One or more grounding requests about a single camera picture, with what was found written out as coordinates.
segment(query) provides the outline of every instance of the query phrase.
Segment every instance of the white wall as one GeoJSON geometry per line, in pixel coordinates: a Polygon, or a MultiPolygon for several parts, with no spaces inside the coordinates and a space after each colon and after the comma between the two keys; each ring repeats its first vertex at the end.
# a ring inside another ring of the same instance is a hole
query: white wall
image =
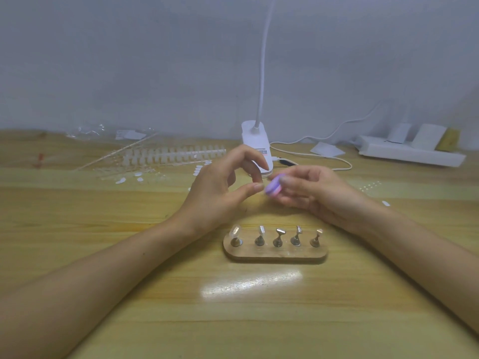
{"type": "MultiPolygon", "coordinates": [[[[268,2],[0,0],[0,128],[90,121],[237,138],[255,118],[268,2]]],[[[416,123],[452,124],[479,86],[478,14],[479,0],[278,0],[270,139],[327,135],[383,99],[335,140],[386,133],[405,102],[416,123]]],[[[462,144],[479,148],[479,105],[468,113],[462,144]]]]}

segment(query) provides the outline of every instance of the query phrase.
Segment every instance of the white power strip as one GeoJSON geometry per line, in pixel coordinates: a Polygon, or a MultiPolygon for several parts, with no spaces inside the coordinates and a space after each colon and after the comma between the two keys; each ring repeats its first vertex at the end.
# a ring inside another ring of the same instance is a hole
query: white power strip
{"type": "Polygon", "coordinates": [[[380,137],[359,136],[356,143],[360,155],[393,160],[457,168],[466,158],[465,155],[457,153],[419,150],[411,147],[408,142],[396,144],[380,137]]]}

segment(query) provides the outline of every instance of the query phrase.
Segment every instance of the wooden desk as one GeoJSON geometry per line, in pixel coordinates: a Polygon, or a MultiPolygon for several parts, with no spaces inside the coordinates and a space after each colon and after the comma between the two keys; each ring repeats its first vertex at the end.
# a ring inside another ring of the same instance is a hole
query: wooden desk
{"type": "MultiPolygon", "coordinates": [[[[0,291],[161,222],[181,205],[196,164],[144,174],[143,183],[71,172],[111,150],[54,134],[0,133],[0,291]],[[41,169],[32,166],[38,153],[45,154],[41,169]]],[[[479,254],[479,154],[458,169],[364,158],[352,149],[345,158],[354,168],[340,174],[351,184],[479,254]]],[[[237,184],[247,180],[238,174],[237,184]]],[[[233,263],[221,248],[230,225],[222,226],[155,270],[72,357],[479,357],[477,336],[354,237],[262,194],[235,221],[323,228],[329,258],[319,266],[233,263]]]]}

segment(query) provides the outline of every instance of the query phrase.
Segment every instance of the purple sponge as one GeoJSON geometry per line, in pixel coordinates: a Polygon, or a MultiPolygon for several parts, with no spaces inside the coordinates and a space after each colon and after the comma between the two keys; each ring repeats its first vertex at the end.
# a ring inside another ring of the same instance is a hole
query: purple sponge
{"type": "Polygon", "coordinates": [[[276,195],[279,194],[282,189],[281,184],[279,183],[279,178],[283,175],[284,174],[279,174],[277,177],[271,180],[267,187],[264,188],[264,193],[266,195],[274,198],[276,195]]]}

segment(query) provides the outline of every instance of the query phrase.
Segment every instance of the left hand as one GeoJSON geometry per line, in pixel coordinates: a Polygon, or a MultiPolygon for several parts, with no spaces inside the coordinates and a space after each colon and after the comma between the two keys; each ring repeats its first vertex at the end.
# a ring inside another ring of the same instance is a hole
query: left hand
{"type": "Polygon", "coordinates": [[[196,237],[225,223],[240,203],[264,189],[260,169],[253,161],[263,169],[268,169],[261,152],[240,145],[219,160],[204,166],[183,205],[171,218],[176,224],[188,226],[196,237]],[[239,168],[243,168],[253,182],[229,191],[228,188],[236,181],[235,170],[239,168]]]}

